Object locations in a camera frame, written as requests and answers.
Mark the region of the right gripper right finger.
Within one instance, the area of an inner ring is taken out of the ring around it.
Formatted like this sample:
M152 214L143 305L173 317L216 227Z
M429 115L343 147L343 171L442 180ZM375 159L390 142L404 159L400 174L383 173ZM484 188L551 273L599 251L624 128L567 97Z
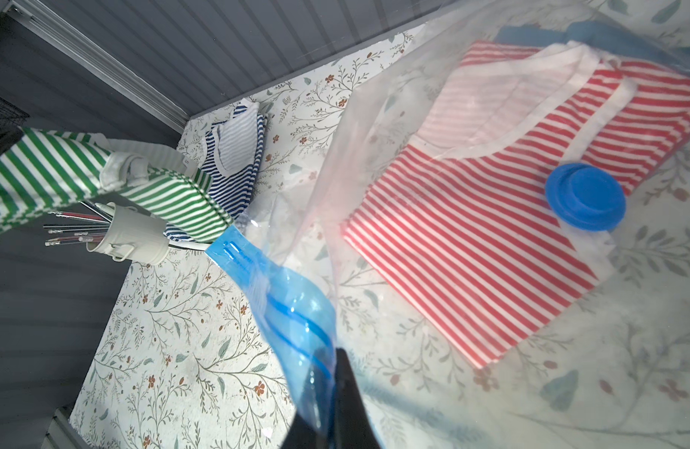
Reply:
M337 370L332 447L380 449L380 442L371 427L348 354L342 348L337 348L335 354Z

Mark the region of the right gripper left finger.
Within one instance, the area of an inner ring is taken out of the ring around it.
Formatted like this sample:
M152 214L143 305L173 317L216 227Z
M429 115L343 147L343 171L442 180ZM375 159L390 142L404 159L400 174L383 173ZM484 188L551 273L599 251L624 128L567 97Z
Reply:
M326 438L313 430L300 416L296 415L280 445L280 449L323 449Z

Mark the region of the clear vacuum bag blue zipper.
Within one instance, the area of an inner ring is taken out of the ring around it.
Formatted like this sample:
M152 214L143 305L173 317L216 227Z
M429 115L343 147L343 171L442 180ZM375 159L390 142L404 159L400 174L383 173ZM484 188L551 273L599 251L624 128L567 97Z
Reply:
M208 253L285 448L690 448L690 37L459 5Z

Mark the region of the navy white striped tank top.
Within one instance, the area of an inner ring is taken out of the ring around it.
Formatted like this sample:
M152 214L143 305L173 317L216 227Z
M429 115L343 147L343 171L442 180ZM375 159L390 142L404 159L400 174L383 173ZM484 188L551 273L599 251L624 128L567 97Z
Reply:
M186 173L227 214L227 226L251 204L264 157L266 116L259 108L257 102L240 101L229 119L214 123L202 138L203 163L185 165Z

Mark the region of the green white striped tank top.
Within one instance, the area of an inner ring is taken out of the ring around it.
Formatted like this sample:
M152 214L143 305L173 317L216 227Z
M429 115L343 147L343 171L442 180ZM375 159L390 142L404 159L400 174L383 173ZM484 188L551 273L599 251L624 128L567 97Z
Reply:
M0 128L0 235L52 211L115 193L184 231L215 241L233 218L193 179L137 153L111 152L88 134Z

